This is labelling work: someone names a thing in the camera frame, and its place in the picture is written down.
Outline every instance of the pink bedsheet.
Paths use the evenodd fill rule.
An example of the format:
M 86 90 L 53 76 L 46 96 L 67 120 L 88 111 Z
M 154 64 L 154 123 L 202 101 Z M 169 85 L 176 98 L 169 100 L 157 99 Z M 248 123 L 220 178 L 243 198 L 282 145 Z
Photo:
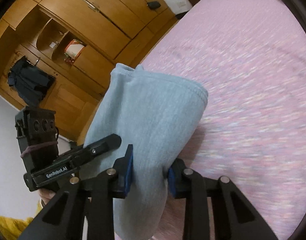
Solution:
M 180 157 L 209 178 L 229 176 L 287 239 L 306 212 L 306 35 L 288 8 L 201 0 L 143 66 L 208 90 Z M 154 239 L 180 240 L 183 217 L 184 202 L 169 199 Z

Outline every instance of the wooden shelf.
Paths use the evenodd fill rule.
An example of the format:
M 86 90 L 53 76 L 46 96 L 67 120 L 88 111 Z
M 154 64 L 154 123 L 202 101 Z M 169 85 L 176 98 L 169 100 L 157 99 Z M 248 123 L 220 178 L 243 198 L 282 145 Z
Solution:
M 57 45 L 63 40 L 67 29 L 54 19 L 50 19 L 37 38 L 36 48 L 49 58 L 55 51 Z
M 36 47 L 37 38 L 50 20 L 51 18 L 36 6 L 18 25 L 16 33 L 22 40 Z
M 52 60 L 57 65 L 67 70 L 71 68 L 71 65 L 64 61 L 64 59 L 66 58 L 64 51 L 67 45 L 74 39 L 77 39 L 77 37 L 73 33 L 66 32 L 62 37 L 62 39 L 57 44 L 57 46 L 55 47 L 54 53 L 52 55 Z

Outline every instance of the light blue garment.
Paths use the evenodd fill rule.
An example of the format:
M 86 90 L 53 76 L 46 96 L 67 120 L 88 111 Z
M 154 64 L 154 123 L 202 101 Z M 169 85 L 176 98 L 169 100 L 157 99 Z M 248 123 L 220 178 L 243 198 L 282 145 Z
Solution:
M 141 65 L 134 70 L 117 64 L 112 71 L 85 146 L 112 133 L 121 136 L 122 144 L 85 165 L 81 177 L 91 178 L 111 168 L 133 144 L 130 193 L 125 200 L 114 200 L 114 227 L 123 240 L 147 240 L 154 234 L 167 197 L 165 176 L 196 129 L 207 97 L 194 81 L 147 72 Z

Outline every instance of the silver bolt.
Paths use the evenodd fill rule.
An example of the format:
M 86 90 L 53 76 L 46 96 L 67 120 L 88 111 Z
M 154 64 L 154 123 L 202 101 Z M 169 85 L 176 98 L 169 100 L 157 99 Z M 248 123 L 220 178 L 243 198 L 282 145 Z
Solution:
M 220 178 L 220 180 L 221 180 L 223 183 L 229 183 L 229 182 L 230 182 L 230 178 L 227 177 L 227 176 L 222 176 L 222 177 Z
M 183 172 L 184 172 L 185 175 L 192 175 L 192 174 L 193 174 L 193 170 L 192 170 L 192 169 L 189 169 L 189 168 L 184 169 Z
M 70 183 L 71 183 L 71 184 L 77 184 L 79 181 L 80 181 L 80 179 L 77 178 L 77 177 L 72 177 L 72 178 L 70 178 Z
M 110 168 L 106 171 L 108 175 L 114 175 L 116 173 L 116 169 Z

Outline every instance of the yellow sleeve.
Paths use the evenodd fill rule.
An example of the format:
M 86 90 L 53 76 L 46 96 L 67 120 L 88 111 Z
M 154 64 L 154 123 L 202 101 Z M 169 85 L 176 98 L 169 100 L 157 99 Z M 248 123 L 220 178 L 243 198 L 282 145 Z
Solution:
M 38 214 L 42 210 L 42 208 L 43 207 L 39 202 L 37 205 L 36 214 Z M 6 240 L 16 240 L 32 221 L 33 218 L 21 220 L 0 216 L 0 232 L 6 238 Z

